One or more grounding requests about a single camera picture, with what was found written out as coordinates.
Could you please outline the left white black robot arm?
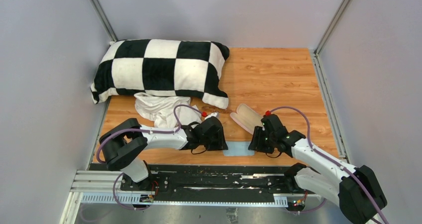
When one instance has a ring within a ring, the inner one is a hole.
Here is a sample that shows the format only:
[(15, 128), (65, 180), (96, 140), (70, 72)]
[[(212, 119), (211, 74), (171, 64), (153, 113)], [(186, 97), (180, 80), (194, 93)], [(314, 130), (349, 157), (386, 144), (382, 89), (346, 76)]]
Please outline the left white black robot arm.
[(145, 161), (138, 155), (149, 149), (171, 148), (194, 150), (203, 146), (206, 151), (227, 150), (222, 123), (211, 116), (201, 123), (192, 122), (176, 128), (157, 128), (141, 125), (129, 118), (100, 138), (97, 155), (109, 171), (121, 171), (141, 191), (152, 186), (152, 177)]

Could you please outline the pink glasses case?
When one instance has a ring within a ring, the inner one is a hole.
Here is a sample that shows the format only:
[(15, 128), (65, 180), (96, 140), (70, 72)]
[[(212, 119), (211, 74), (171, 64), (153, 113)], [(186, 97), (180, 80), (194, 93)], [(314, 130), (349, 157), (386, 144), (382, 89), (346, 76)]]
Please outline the pink glasses case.
[(236, 124), (250, 134), (254, 133), (256, 126), (263, 127), (261, 122), (263, 116), (246, 104), (240, 104), (235, 112), (230, 113), (230, 117)]

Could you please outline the aluminium frame post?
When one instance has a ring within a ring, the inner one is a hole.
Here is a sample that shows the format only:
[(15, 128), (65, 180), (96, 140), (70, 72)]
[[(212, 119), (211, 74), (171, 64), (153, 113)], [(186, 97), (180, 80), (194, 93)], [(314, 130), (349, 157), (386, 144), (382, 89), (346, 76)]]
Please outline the aluminium frame post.
[(342, 0), (341, 1), (338, 9), (336, 10), (333, 18), (331, 19), (327, 29), (325, 30), (325, 32), (322, 36), (322, 38), (320, 39), (319, 43), (317, 44), (316, 49), (314, 50), (315, 56), (318, 56), (323, 51), (323, 49), (326, 46), (328, 40), (330, 39), (332, 33), (334, 32), (338, 22), (342, 18), (342, 15), (344, 14), (346, 9), (348, 8), (351, 1), (352, 0)]
[(103, 28), (105, 29), (110, 41), (116, 42), (118, 40), (116, 33), (114, 32), (112, 25), (107, 18), (107, 15), (100, 3), (100, 0), (89, 0), (93, 6)]

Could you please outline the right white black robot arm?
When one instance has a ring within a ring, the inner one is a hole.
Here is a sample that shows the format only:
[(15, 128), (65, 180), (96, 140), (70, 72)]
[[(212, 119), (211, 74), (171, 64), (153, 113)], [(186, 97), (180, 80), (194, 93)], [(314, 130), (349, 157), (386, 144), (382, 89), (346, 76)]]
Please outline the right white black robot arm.
[(266, 114), (253, 131), (250, 150), (275, 150), (297, 159), (284, 179), (287, 191), (311, 191), (338, 206), (353, 224), (365, 224), (388, 204), (374, 171), (341, 161), (297, 130), (288, 131), (275, 114)]

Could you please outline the right aluminium frame post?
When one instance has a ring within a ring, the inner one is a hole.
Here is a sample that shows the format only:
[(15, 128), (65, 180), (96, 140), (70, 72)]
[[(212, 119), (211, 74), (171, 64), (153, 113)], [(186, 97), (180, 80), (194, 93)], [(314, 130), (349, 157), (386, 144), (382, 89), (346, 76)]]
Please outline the right aluminium frame post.
[(338, 9), (336, 10), (333, 18), (331, 19), (327, 29), (325, 30), (325, 32), (322, 36), (322, 38), (320, 39), (319, 43), (317, 44), (316, 49), (314, 50), (315, 56), (318, 56), (323, 51), (323, 49), (326, 46), (328, 40), (330, 39), (332, 33), (334, 32), (338, 22), (342, 18), (342, 15), (344, 14), (346, 9), (348, 8), (351, 1), (352, 0), (342, 0), (341, 1)]

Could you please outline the light blue cleaning cloth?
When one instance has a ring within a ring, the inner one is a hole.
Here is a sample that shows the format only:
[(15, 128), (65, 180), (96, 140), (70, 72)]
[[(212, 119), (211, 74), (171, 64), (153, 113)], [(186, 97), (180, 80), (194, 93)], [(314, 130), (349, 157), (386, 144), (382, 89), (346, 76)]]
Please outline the light blue cleaning cloth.
[(224, 156), (253, 156), (255, 151), (249, 150), (249, 142), (246, 141), (228, 141), (227, 150), (223, 151)]

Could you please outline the left aluminium frame post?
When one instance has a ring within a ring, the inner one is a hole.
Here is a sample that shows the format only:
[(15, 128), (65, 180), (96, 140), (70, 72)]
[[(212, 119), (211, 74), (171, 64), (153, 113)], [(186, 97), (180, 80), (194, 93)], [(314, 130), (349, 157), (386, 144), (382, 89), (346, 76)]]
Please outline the left aluminium frame post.
[(118, 40), (116, 33), (114, 32), (112, 25), (107, 18), (107, 15), (100, 3), (100, 0), (89, 0), (93, 6), (103, 28), (105, 29), (110, 41), (116, 42)]

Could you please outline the black white checkered pillow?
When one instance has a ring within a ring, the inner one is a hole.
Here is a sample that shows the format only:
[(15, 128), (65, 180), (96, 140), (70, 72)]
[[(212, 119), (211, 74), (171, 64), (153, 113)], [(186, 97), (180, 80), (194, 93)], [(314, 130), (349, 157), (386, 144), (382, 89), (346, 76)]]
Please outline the black white checkered pillow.
[(90, 85), (94, 104), (110, 96), (196, 97), (220, 109), (229, 104), (219, 88), (229, 58), (215, 41), (128, 39), (113, 42)]

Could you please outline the aluminium slotted rail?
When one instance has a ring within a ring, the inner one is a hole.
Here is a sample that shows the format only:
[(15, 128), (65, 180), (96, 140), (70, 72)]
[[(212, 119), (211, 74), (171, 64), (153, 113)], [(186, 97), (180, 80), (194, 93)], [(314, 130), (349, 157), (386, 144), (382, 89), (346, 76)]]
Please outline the aluminium slotted rail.
[(134, 186), (124, 187), (117, 172), (78, 171), (71, 185), (72, 192), (82, 192), (83, 203), (178, 206), (227, 206), (227, 207), (287, 207), (288, 199), (282, 194), (267, 190), (244, 187), (206, 188), (184, 187), (161, 178), (159, 184), (137, 191)]

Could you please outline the amber transparent sunglasses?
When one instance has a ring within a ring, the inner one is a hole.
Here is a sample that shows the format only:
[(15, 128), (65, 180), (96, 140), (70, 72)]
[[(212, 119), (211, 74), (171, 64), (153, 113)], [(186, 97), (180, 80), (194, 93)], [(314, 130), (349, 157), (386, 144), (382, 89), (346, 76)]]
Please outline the amber transparent sunglasses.
[(219, 114), (230, 114), (231, 112), (233, 112), (232, 109), (220, 109), (214, 106), (202, 106), (202, 111), (206, 113), (217, 112)]

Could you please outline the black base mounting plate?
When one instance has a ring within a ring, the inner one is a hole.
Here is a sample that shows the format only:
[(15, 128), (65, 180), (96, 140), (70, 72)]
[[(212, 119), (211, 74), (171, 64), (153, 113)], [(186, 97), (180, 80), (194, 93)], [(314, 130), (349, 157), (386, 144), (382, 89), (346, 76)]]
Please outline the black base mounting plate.
[(134, 183), (126, 175), (124, 187), (134, 186), (137, 191), (159, 184), (161, 178), (169, 178), (184, 187), (240, 188), (253, 187), (301, 199), (312, 192), (293, 186), (293, 179), (286, 177), (288, 166), (215, 166), (215, 165), (148, 165), (149, 178)]

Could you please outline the white crumpled cloth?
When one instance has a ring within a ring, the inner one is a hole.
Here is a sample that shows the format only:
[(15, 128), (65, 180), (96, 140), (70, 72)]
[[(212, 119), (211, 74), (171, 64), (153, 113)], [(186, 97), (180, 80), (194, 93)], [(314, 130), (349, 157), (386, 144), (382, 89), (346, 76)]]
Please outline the white crumpled cloth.
[(134, 97), (136, 111), (143, 118), (153, 121), (155, 127), (177, 127), (176, 118), (182, 125), (202, 122), (200, 114), (194, 111), (198, 107), (190, 106), (189, 97), (156, 97), (146, 93), (137, 93)]

